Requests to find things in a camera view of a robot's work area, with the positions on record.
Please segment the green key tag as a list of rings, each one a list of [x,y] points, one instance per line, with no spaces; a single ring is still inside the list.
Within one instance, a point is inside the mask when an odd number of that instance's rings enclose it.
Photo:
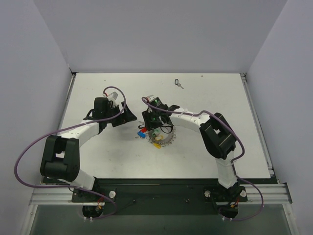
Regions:
[[[152,132],[152,137],[155,139],[156,137],[158,137],[159,136],[159,130],[154,130],[153,132]]]

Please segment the blue key tag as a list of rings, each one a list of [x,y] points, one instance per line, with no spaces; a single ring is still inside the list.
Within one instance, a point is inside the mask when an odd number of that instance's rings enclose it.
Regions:
[[[145,138],[145,137],[146,137],[145,134],[142,133],[142,132],[138,132],[137,134],[138,134],[141,138]]]

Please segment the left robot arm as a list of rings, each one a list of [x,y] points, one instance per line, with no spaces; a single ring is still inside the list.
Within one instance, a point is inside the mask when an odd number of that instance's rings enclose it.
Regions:
[[[115,101],[114,97],[95,98],[81,126],[47,137],[40,166],[42,176],[83,188],[83,196],[89,201],[100,197],[100,188],[94,185],[96,178],[80,169],[80,147],[108,124],[117,127],[137,120],[124,101],[122,111]]]

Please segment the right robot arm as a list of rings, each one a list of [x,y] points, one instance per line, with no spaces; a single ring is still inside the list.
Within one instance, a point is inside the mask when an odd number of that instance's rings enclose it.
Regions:
[[[195,114],[177,105],[167,107],[159,105],[142,112],[145,127],[148,131],[168,124],[180,126],[200,133],[208,153],[215,158],[218,169],[218,183],[225,189],[231,189],[238,184],[234,163],[236,142],[242,144],[239,138],[220,113],[211,114],[201,111]]]

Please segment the loose key with black tag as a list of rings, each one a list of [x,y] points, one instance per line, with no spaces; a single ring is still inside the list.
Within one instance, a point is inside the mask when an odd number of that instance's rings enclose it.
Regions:
[[[180,87],[181,89],[184,89],[184,87],[180,84],[180,82],[179,82],[178,79],[175,79],[175,80],[174,80],[174,84],[175,84],[177,87]]]

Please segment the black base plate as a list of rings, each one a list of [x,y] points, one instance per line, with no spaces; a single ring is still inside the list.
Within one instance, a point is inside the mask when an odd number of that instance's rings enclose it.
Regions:
[[[71,200],[87,214],[117,215],[211,215],[220,207],[237,215],[247,202],[244,186],[225,189],[216,179],[98,179],[94,191],[107,198],[75,189]]]

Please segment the aluminium frame rail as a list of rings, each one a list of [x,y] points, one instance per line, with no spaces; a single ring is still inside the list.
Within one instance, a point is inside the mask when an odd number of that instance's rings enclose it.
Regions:
[[[292,199],[287,184],[257,184],[243,185],[246,188],[246,203],[259,204],[261,191],[265,204],[291,204]],[[34,189],[30,204],[31,205],[97,205],[96,202],[76,202],[72,199],[73,192],[68,188],[40,188]]]

